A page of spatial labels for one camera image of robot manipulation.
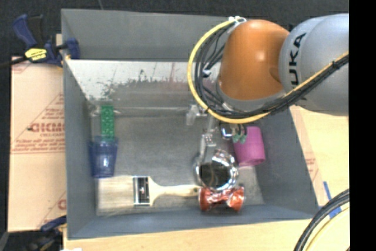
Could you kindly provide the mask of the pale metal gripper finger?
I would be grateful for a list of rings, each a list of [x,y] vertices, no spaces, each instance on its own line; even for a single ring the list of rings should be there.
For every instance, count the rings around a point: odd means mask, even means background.
[[[196,119],[205,118],[207,116],[203,107],[198,104],[190,104],[186,113],[186,125],[192,126]]]
[[[216,143],[211,133],[202,134],[199,142],[199,162],[204,162],[207,149],[215,146]]]

